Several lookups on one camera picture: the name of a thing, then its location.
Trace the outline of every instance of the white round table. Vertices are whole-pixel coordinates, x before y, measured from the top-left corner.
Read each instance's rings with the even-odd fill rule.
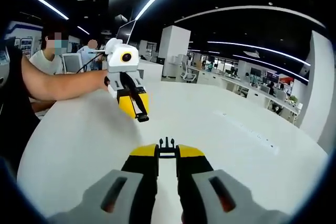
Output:
[[[148,122],[126,116],[104,91],[57,102],[31,136],[17,181],[46,217],[68,211],[139,145],[174,138],[247,186],[266,209],[291,214],[314,189],[327,155],[303,131],[227,90],[149,83]],[[152,223],[180,223],[175,160],[161,159]]]

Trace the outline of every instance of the camera lens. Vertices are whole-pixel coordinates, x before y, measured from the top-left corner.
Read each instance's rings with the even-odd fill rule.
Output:
[[[122,56],[122,61],[124,61],[124,62],[130,61],[131,58],[132,58],[132,56],[130,54],[124,54]]]

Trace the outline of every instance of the black ceiling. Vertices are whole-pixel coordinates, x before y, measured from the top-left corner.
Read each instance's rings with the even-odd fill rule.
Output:
[[[91,35],[98,36],[103,29],[117,31],[113,17],[108,14],[108,1],[46,0],[69,17],[73,27],[81,26]],[[123,13],[126,18],[134,18],[147,0],[141,0],[133,9]],[[208,44],[207,41],[226,41],[266,47],[293,55],[305,60],[309,52],[309,40],[312,29],[330,37],[333,32],[329,0],[157,0],[137,22],[131,40],[140,39],[160,42],[162,29],[173,25],[176,20],[196,13],[215,9],[215,7],[263,5],[287,8],[309,15],[327,26],[321,26],[294,14],[275,10],[227,10],[194,17],[177,23],[177,26],[192,31],[191,48],[203,51],[219,51],[225,57],[232,54],[243,54],[244,50],[254,49],[237,46]],[[20,0],[19,11],[46,19],[57,17],[52,11],[36,0]],[[38,20],[29,18],[30,22]],[[82,31],[74,29],[77,36],[86,36]],[[258,50],[261,60],[299,72],[302,64],[289,60],[278,54]]]

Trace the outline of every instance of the white shirt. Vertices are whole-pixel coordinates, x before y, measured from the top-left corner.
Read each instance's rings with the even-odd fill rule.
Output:
[[[50,75],[63,73],[62,60],[59,55],[55,55],[54,59],[50,61],[44,56],[43,50],[40,50],[34,53],[29,61],[43,73]]]
[[[96,54],[89,54],[89,52],[94,51],[94,50],[95,49],[90,49],[88,46],[83,46],[81,49],[77,51],[78,54],[81,54],[83,66],[96,56]],[[91,64],[88,64],[86,71],[91,71],[92,65],[93,65],[93,62],[91,62]]]

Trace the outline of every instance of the cable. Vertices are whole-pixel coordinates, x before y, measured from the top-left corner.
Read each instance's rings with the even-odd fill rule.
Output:
[[[88,65],[95,59],[97,59],[99,56],[101,56],[102,54],[97,54],[92,60],[90,60],[88,63],[86,63],[85,65],[83,65],[83,67],[81,67],[76,73],[79,73],[82,69],[84,69],[84,72],[86,72]]]

